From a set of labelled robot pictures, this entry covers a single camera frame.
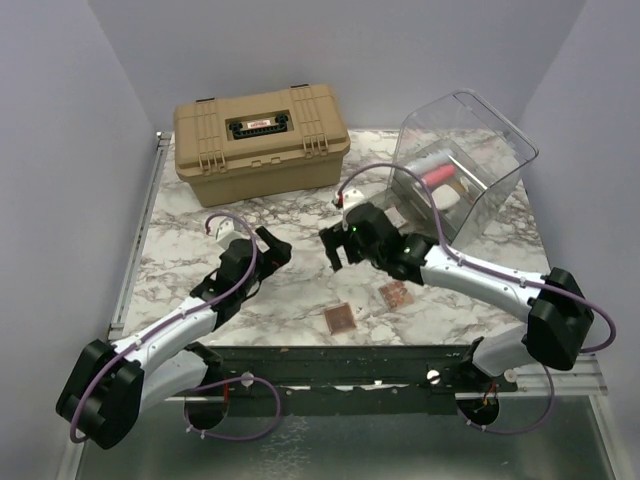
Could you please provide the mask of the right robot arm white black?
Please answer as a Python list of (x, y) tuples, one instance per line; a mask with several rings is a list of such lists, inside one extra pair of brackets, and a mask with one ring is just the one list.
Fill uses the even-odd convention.
[(571, 370), (594, 321), (570, 272), (518, 272), (466, 257), (421, 233), (401, 232), (369, 202), (350, 209), (319, 236), (335, 271), (342, 267), (337, 251), (343, 249), (351, 264), (368, 261), (396, 280), (453, 290), (520, 321), (518, 327), (474, 342), (469, 359), (459, 367), (461, 383), (472, 391), (533, 362)]

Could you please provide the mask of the pink tube with white cap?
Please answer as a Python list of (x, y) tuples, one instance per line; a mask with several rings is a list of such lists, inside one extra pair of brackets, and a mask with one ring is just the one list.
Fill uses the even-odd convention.
[(453, 165), (440, 166), (423, 175), (422, 181), (429, 187), (433, 187), (445, 182), (447, 179), (454, 177), (456, 168)]

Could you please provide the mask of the white spray bottle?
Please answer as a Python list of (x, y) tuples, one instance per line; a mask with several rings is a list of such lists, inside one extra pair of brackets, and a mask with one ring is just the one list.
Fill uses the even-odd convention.
[(450, 161), (448, 150), (440, 150), (411, 160), (407, 164), (407, 168), (419, 175), (424, 175), (443, 165), (447, 165)]

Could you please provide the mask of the rose gold clear compact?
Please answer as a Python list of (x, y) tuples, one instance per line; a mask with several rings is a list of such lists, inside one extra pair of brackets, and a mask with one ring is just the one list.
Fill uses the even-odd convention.
[(342, 303), (323, 311), (331, 335), (348, 332), (356, 328), (355, 318), (348, 303)]

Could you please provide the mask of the orange eyeshadow palette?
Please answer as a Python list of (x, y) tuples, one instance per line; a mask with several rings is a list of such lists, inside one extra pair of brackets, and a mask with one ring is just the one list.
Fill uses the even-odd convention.
[(382, 285), (379, 293), (390, 311), (411, 305), (414, 298), (406, 285), (401, 281), (393, 281)]

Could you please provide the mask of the tan plastic toolbox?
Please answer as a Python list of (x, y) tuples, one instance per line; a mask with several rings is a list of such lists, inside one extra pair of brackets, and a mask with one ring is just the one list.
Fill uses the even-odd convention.
[(203, 207), (336, 184), (351, 140), (327, 84), (180, 105), (175, 171)]

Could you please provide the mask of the white egg-shaped sponge case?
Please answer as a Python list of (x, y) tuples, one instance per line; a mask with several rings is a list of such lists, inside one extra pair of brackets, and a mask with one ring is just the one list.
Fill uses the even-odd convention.
[(461, 197), (453, 187), (443, 184), (433, 190), (432, 199), (438, 211), (446, 211), (454, 207)]

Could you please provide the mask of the labelled compact box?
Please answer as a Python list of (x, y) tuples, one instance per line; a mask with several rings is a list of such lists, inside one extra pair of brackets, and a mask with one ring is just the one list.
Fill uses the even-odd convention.
[(396, 228), (401, 228), (407, 223), (406, 219), (395, 208), (387, 209), (385, 211), (385, 214), (387, 218), (390, 220), (391, 224)]

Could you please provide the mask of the clear acrylic makeup organizer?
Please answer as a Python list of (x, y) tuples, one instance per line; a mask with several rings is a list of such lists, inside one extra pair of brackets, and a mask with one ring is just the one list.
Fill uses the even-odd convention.
[(442, 232), (456, 249), (478, 239), (535, 160), (534, 142), (470, 89), (412, 112), (399, 131), (386, 189), (372, 197), (403, 232)]

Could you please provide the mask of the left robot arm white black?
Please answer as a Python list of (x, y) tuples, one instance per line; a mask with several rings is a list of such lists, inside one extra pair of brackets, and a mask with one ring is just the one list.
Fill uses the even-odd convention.
[(257, 382), (250, 372), (225, 374), (222, 360), (199, 338), (229, 321), (261, 283), (285, 266), (292, 247), (259, 227), (230, 241), (216, 270), (171, 313), (113, 343), (96, 339), (81, 351), (57, 400), (70, 439), (109, 449), (140, 413), (175, 394), (225, 395), (232, 383)]

